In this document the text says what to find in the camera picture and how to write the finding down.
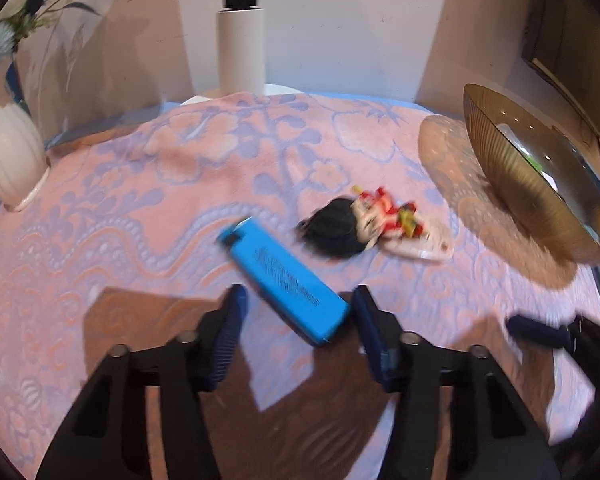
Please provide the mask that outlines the blue lighter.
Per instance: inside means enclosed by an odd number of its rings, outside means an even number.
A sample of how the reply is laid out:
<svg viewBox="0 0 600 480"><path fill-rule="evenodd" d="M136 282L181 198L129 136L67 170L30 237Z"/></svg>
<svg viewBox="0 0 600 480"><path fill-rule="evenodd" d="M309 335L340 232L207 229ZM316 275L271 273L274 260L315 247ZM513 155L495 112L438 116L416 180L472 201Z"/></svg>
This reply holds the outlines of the blue lighter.
<svg viewBox="0 0 600 480"><path fill-rule="evenodd" d="M219 242L262 298L304 338L322 346L337 333L349 305L256 220L228 226Z"/></svg>

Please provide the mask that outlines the black-haired red anime figurine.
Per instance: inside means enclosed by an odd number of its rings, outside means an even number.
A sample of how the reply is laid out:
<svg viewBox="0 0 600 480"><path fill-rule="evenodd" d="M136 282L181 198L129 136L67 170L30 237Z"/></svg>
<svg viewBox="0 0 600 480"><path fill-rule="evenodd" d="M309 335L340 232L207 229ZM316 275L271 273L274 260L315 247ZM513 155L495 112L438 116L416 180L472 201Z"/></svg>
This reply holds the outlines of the black-haired red anime figurine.
<svg viewBox="0 0 600 480"><path fill-rule="evenodd" d="M320 254L347 259L375 247L403 259L442 262L454 242L442 221L424 216L415 202L398 203L385 189L339 196L297 226L298 235Z"/></svg>

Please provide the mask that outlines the amber glass bowl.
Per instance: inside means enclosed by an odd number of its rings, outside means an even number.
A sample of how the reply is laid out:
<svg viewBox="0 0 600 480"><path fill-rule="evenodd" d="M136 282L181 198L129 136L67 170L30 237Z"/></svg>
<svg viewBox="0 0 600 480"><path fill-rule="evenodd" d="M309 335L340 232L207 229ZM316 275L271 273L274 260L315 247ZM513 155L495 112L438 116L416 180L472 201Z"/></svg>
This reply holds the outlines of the amber glass bowl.
<svg viewBox="0 0 600 480"><path fill-rule="evenodd" d="M516 220L552 254L600 264L600 191L568 139L481 84L464 87L478 162Z"/></svg>

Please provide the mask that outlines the pink patterned tablecloth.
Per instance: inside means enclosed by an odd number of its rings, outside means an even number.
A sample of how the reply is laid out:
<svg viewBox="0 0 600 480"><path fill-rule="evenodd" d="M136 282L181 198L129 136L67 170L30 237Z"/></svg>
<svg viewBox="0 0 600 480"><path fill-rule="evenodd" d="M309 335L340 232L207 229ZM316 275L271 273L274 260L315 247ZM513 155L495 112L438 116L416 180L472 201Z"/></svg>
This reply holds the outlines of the pink patterned tablecloth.
<svg viewBox="0 0 600 480"><path fill-rule="evenodd" d="M242 94L61 145L40 195L0 212L0 447L27 478L88 374L118 342L160 346L193 327L242 274L219 232L256 219L326 284L370 288L433 344L484 344L541 427L570 434L592 389L568 356L519 350L503 322L522 311L600 322L590 269L563 289L510 268L464 227L422 166L422 110L324 96ZM441 264L378 250L328 260L296 225L355 187L385 188L446 223Z"/></svg>

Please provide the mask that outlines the white ribbed vase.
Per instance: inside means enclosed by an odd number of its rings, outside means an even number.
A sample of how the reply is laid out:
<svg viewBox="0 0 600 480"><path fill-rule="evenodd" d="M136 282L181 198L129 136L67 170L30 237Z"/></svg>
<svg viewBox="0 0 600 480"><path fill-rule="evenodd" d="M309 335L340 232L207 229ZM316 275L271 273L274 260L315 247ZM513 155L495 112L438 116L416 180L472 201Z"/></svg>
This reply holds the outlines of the white ribbed vase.
<svg viewBox="0 0 600 480"><path fill-rule="evenodd" d="M0 202L13 212L29 206L48 174L42 136L17 104L0 107Z"/></svg>

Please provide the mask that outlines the black television screen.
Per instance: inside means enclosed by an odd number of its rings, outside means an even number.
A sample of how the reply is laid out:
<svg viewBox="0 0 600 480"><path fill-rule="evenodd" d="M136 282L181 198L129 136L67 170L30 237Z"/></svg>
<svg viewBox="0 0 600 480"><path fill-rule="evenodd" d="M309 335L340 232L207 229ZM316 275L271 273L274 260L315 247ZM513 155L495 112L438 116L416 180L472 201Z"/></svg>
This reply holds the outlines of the black television screen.
<svg viewBox="0 0 600 480"><path fill-rule="evenodd" d="M531 0L522 58L600 139L600 0Z"/></svg>

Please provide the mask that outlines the white lamp pole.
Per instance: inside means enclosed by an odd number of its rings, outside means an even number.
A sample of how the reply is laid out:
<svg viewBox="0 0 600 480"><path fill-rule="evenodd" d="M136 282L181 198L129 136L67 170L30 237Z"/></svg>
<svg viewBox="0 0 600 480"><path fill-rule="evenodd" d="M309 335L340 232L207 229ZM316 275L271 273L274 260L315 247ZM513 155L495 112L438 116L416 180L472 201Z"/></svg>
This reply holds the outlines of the white lamp pole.
<svg viewBox="0 0 600 480"><path fill-rule="evenodd" d="M220 95L264 93L265 15L258 0L223 0L216 14Z"/></svg>

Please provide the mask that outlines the blue white artificial flowers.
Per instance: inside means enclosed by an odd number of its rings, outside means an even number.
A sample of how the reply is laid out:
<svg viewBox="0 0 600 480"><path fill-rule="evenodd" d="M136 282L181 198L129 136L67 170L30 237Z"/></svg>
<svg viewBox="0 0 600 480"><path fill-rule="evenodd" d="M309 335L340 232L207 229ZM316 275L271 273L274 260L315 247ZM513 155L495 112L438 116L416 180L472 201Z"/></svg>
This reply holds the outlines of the blue white artificial flowers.
<svg viewBox="0 0 600 480"><path fill-rule="evenodd" d="M16 62L21 41L43 28L57 26L67 10L97 16L99 12L84 0L9 0L0 13L0 64L7 62L5 88L12 100L28 110Z"/></svg>

